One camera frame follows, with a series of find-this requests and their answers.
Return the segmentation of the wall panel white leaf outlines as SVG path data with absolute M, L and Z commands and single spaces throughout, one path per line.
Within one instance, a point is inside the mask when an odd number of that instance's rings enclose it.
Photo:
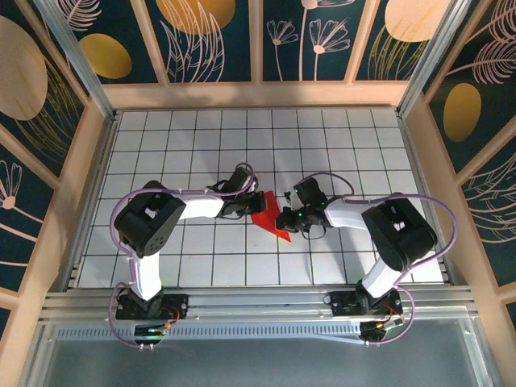
M 516 281 L 516 151 L 496 153 L 462 190 L 497 284 Z

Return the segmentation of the grey front cover sheet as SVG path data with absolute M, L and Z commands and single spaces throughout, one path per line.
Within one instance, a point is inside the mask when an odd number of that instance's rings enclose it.
M 23 387 L 503 387 L 465 318 L 416 321 L 400 339 L 170 339 L 153 351 L 101 326 L 49 327 Z

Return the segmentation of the wall panel yellow oval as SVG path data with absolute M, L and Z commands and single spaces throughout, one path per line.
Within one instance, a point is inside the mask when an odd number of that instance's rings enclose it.
M 54 0 L 102 84 L 157 78 L 131 0 Z

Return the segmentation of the wooden enclosure frame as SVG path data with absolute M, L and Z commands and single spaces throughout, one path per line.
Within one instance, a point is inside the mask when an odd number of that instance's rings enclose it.
M 348 71 L 342 81 L 318 83 L 300 81 L 263 83 L 261 77 L 262 0 L 251 0 L 249 14 L 252 80 L 244 83 L 223 82 L 208 85 L 171 85 L 158 57 L 157 42 L 150 28 L 144 0 L 121 0 L 131 6 L 144 40 L 156 81 L 152 84 L 107 85 L 103 91 L 118 110 L 165 110 L 174 108 L 263 108 L 316 106 L 396 106 L 401 103 L 409 83 L 400 81 L 357 81 L 358 64 L 363 55 L 373 16 L 382 0 L 366 0 L 360 20 L 358 43 L 352 50 Z M 50 206 L 50 223 L 44 227 L 44 240 L 32 255 L 21 290 L 0 289 L 0 298 L 15 304 L 14 317 L 0 339 L 0 386 L 18 387 L 35 332 L 44 296 L 65 264 L 65 251 L 75 235 L 79 212 L 85 202 L 85 190 L 92 180 L 94 157 L 100 151 L 106 120 L 99 105 L 82 93 L 79 80 L 64 71 L 66 82 L 79 94 L 85 113 L 60 174 L 53 173 L 40 156 L 30 151 L 0 123 L 0 145 L 19 158 L 33 173 L 50 185 L 55 197 Z M 437 132 L 429 108 L 432 85 L 427 95 L 418 97 L 406 114 L 410 142 L 422 171 L 425 186 L 456 212 L 460 223 L 459 240 L 451 259 L 460 277 L 472 288 L 481 321 L 498 371 L 505 385 L 516 387 L 516 330 L 512 327 L 504 302 L 516 301 L 516 282 L 498 285 L 481 245 L 460 186 L 485 166 L 504 146 L 516 150 L 516 111 L 508 122 L 493 130 L 490 141 L 475 142 L 473 156 L 460 170 L 452 168 L 449 152 Z

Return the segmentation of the wall panel pink flowers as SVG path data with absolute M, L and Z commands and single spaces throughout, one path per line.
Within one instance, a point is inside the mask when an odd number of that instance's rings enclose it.
M 366 0 L 264 0 L 263 81 L 342 81 Z

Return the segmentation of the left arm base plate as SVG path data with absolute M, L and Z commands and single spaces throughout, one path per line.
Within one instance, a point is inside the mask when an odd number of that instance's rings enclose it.
M 144 301 L 134 294 L 117 296 L 115 317 L 118 320 L 167 320 L 184 319 L 189 308 L 186 294 L 159 293 Z

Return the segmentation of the wall panel oval and feather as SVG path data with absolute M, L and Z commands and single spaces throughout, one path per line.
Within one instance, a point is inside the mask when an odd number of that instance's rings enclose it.
M 516 115 L 516 0 L 491 0 L 429 102 L 458 173 Z

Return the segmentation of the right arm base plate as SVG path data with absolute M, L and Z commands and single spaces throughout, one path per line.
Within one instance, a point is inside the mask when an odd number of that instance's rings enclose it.
M 403 314 L 400 293 L 395 289 L 380 298 L 372 298 L 358 290 L 333 291 L 323 298 L 323 302 L 331 308 L 334 317 Z

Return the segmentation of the wall panel fan flower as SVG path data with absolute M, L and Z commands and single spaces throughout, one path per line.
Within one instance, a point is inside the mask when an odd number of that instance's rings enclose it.
M 0 144 L 0 289 L 18 292 L 53 189 Z

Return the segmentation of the wall panel beige circle reeds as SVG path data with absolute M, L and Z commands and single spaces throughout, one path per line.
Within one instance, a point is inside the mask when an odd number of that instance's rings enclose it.
M 408 81 L 450 0 L 380 0 L 357 81 Z

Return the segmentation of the aluminium front beam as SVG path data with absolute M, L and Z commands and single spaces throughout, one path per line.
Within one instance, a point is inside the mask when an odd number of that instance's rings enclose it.
M 414 298 L 415 318 L 475 318 L 479 315 L 467 286 L 405 284 L 404 287 Z M 327 304 L 329 293 L 353 289 L 352 285 L 303 285 L 167 288 L 164 292 L 189 297 L 185 319 L 188 323 L 261 323 L 331 320 L 333 316 Z M 83 288 L 48 293 L 38 323 L 104 323 L 110 295 L 110 289 Z

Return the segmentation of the aluminium side rail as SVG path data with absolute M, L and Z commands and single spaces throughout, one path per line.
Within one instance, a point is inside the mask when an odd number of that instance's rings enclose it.
M 418 194 L 430 197 L 431 193 L 429 192 L 427 179 L 424 176 L 422 162 L 420 160 L 420 157 L 418 156 L 416 145 L 414 140 L 412 139 L 412 135 L 410 134 L 408 124 L 406 120 L 401 116 L 397 116 L 397 122 L 406 147 L 410 167 L 414 174 L 414 181 L 417 187 Z M 448 212 L 441 205 L 436 204 L 434 202 L 429 202 L 424 199 L 419 199 L 419 201 L 421 202 L 423 213 L 428 223 L 433 228 L 437 236 L 437 243 L 435 245 L 435 248 L 432 250 L 434 254 L 437 254 L 441 252 L 450 242 L 453 236 L 453 222 Z M 422 268 L 428 266 L 430 263 L 437 265 L 439 269 L 439 274 L 444 285 L 454 285 L 454 268 L 449 268 L 446 255 L 434 258 L 433 260 L 428 260 L 425 264 L 422 264 L 417 268 L 414 268 L 411 273 L 416 273 Z
M 52 289 L 58 292 L 67 291 L 73 271 L 81 264 L 87 249 L 98 197 L 119 124 L 118 111 L 114 113 L 114 117 L 104 118 L 98 125 L 98 135 L 94 138 L 94 145 L 85 150 L 79 165 L 71 168 L 75 177 L 84 177 L 84 182 L 80 189 L 77 208 L 73 213 L 73 224 L 69 228 L 59 271 L 52 284 Z

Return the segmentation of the wall panel orange circle leaves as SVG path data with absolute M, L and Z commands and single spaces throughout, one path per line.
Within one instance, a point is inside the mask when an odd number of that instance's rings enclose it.
M 249 0 L 145 0 L 171 83 L 250 82 Z

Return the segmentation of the red paper sheet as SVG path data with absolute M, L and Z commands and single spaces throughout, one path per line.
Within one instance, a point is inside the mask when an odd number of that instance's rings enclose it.
M 265 193 L 268 209 L 259 214 L 252 214 L 252 223 L 290 243 L 291 239 L 289 233 L 287 231 L 281 231 L 276 227 L 276 219 L 280 214 L 280 208 L 277 204 L 275 193 L 272 190 L 266 191 Z

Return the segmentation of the aluminium corner post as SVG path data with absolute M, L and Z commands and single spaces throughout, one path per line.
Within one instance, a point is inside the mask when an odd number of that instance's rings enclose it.
M 58 5 L 53 0 L 33 0 L 43 20 L 47 23 L 57 42 L 70 59 L 90 97 L 108 120 L 114 122 L 114 108 L 110 104 L 97 75 L 92 70 L 84 51 L 80 47 L 76 36 L 65 21 Z
M 426 45 L 418 61 L 409 84 L 397 107 L 399 119 L 404 119 L 427 83 L 440 57 L 452 41 L 456 30 L 464 20 L 472 0 L 451 0 L 443 13 L 443 17 L 435 29 L 434 35 Z

